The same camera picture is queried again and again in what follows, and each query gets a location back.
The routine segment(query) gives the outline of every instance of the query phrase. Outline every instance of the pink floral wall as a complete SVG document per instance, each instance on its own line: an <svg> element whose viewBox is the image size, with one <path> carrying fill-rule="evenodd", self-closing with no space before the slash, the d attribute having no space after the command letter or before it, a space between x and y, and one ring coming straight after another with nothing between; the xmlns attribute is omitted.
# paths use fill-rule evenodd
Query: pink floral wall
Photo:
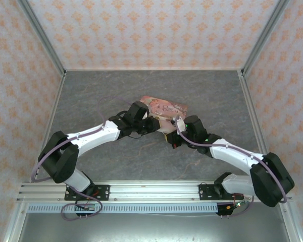
<svg viewBox="0 0 303 242"><path fill-rule="evenodd" d="M0 1L0 241L28 182L60 75L15 0Z"/></svg>
<svg viewBox="0 0 303 242"><path fill-rule="evenodd" d="M278 0L30 1L66 69L240 69Z"/></svg>
<svg viewBox="0 0 303 242"><path fill-rule="evenodd" d="M303 226L303 0L290 1L247 82L269 148L295 181Z"/></svg>

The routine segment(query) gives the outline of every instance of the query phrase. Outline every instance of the gray marble surface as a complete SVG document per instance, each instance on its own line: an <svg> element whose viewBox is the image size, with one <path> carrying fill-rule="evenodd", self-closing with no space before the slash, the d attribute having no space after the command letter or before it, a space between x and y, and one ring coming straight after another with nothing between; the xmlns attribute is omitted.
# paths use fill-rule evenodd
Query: gray marble surface
<svg viewBox="0 0 303 242"><path fill-rule="evenodd" d="M187 115L198 115L209 133L258 152L237 71L67 72L50 134L75 133L101 124L96 111L101 97L120 96L134 102L144 95L187 104ZM109 118L128 107L108 99L99 108ZM79 157L77 167L92 180L215 180L227 171L243 174L186 146L172 149L159 132L103 144ZM39 177L45 175L42 169Z"/></svg>

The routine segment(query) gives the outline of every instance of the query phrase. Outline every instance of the pink package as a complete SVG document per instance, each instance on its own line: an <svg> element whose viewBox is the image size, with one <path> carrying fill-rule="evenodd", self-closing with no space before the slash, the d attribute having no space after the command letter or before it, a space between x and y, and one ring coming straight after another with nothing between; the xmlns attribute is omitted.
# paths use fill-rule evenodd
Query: pink package
<svg viewBox="0 0 303 242"><path fill-rule="evenodd" d="M170 123L177 115L185 119L187 105L176 102L170 102L155 97L143 96L140 100L149 108L150 115L160 120L161 128L159 132L168 134L175 130L175 127Z"/></svg>

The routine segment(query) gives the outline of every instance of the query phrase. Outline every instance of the gray floor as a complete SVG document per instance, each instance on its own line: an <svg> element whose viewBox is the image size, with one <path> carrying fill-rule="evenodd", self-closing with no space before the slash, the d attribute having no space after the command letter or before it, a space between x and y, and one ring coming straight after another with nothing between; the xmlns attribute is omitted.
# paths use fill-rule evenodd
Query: gray floor
<svg viewBox="0 0 303 242"><path fill-rule="evenodd" d="M258 152L237 71L73 71L67 72L51 134L79 132L102 122L96 112L103 96L121 96L128 101L144 95L188 105L209 133ZM100 107L106 117L127 110L118 100ZM214 180L224 172L242 174L220 160L186 146L172 149L156 132L138 140L123 138L83 154L77 167L92 180L99 179L204 179Z"/></svg>
<svg viewBox="0 0 303 242"><path fill-rule="evenodd" d="M20 242L287 242L278 207L254 204L241 216L182 217L157 214L99 214L88 220L64 221L60 214L27 214Z"/></svg>

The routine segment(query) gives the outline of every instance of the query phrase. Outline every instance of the black mounting bracket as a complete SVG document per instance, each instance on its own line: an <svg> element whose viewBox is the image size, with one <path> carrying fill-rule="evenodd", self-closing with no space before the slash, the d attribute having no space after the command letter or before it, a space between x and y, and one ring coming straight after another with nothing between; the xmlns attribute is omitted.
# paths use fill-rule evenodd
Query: black mounting bracket
<svg viewBox="0 0 303 242"><path fill-rule="evenodd" d="M214 184L200 184L198 185L198 194L200 200L243 200L243 195L222 193L218 194L215 190Z"/></svg>
<svg viewBox="0 0 303 242"><path fill-rule="evenodd" d="M94 185L93 188L93 195L90 195L91 197L94 197L100 201L108 201L109 195L110 195L110 185ZM65 201L85 201L87 200L86 197L83 197L79 194L77 194L73 189L66 186Z"/></svg>

